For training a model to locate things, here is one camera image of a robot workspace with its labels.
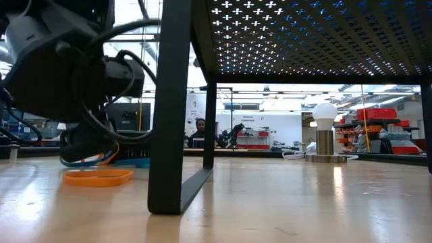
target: light bulb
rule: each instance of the light bulb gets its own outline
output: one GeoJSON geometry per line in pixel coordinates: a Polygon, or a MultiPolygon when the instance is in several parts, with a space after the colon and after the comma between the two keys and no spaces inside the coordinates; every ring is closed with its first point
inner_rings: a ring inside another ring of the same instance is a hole
{"type": "Polygon", "coordinates": [[[312,111],[313,119],[318,125],[318,131],[330,131],[337,115],[338,110],[330,103],[321,103],[312,111]]]}

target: metal frame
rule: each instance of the metal frame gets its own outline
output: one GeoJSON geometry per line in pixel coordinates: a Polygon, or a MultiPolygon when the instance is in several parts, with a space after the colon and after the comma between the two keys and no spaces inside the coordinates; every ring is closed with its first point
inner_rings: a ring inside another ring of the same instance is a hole
{"type": "MultiPolygon", "coordinates": [[[[147,201],[156,214],[183,213],[213,170],[213,143],[206,142],[203,168],[182,183],[191,16],[192,0],[164,1],[147,201]]],[[[209,82],[206,141],[214,140],[216,93],[209,82]]]]}
{"type": "MultiPolygon", "coordinates": [[[[423,107],[432,106],[432,79],[424,75],[348,76],[344,74],[330,74],[323,76],[319,74],[299,75],[294,73],[291,75],[222,74],[219,72],[215,53],[216,40],[213,38],[211,27],[212,18],[209,12],[212,4],[214,3],[211,0],[164,0],[163,2],[161,44],[155,98],[155,110],[157,112],[155,112],[153,122],[152,163],[148,181],[148,209],[151,213],[183,213],[211,174],[215,155],[213,133],[215,129],[216,87],[218,82],[420,84],[423,107]],[[183,137],[190,41],[192,41],[200,67],[207,81],[207,129],[205,134],[206,145],[203,168],[182,183],[183,137]]],[[[409,32],[407,26],[403,26],[403,28],[409,32]]],[[[331,34],[336,35],[335,30],[332,30],[331,34]]],[[[410,42],[414,42],[410,36],[408,38],[410,42]]],[[[416,51],[415,54],[411,58],[420,59],[420,53],[416,51]]],[[[303,56],[299,56],[299,62],[305,63],[304,58],[303,56]]],[[[427,143],[430,144],[427,149],[427,159],[429,171],[432,173],[432,111],[423,109],[423,117],[427,143]]]]}

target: blue object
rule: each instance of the blue object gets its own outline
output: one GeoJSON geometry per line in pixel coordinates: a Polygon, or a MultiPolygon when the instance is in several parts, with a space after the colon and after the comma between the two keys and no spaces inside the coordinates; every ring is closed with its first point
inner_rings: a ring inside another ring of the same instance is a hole
{"type": "Polygon", "coordinates": [[[109,151],[103,158],[96,159],[94,161],[87,161],[87,162],[66,162],[60,157],[60,163],[64,166],[68,167],[90,167],[97,165],[97,163],[100,163],[108,158],[110,158],[113,155],[113,151],[109,151]]]}
{"type": "Polygon", "coordinates": [[[136,158],[136,159],[120,159],[115,161],[117,166],[134,165],[136,168],[149,168],[150,158],[136,158]]]}

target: white wall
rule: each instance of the white wall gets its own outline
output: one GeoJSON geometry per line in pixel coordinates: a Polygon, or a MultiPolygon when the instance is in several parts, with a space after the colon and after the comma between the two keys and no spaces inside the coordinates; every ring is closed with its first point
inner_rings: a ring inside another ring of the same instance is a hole
{"type": "Polygon", "coordinates": [[[195,121],[197,118],[205,119],[205,100],[205,94],[188,94],[186,98],[186,121],[184,124],[187,136],[196,132],[195,121]]]}
{"type": "MultiPolygon", "coordinates": [[[[231,114],[229,112],[218,112],[216,114],[218,133],[231,128],[231,114]]],[[[293,141],[302,141],[302,116],[301,113],[270,113],[270,112],[234,112],[233,126],[243,123],[247,128],[260,128],[268,126],[275,130],[271,141],[284,142],[292,146],[293,141]]]]}

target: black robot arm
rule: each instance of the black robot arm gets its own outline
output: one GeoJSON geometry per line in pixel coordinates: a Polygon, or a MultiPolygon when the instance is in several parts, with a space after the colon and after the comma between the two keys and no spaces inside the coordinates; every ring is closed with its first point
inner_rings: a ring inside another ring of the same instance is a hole
{"type": "Polygon", "coordinates": [[[103,44],[118,34],[159,25],[159,20],[112,27],[113,0],[4,2],[0,2],[0,30],[14,61],[0,86],[0,99],[7,107],[79,123],[61,136],[65,161],[112,150],[117,142],[149,139],[150,133],[139,137],[118,134],[105,109],[120,97],[142,96],[143,70],[153,81],[155,75],[130,51],[104,56],[103,44]]]}

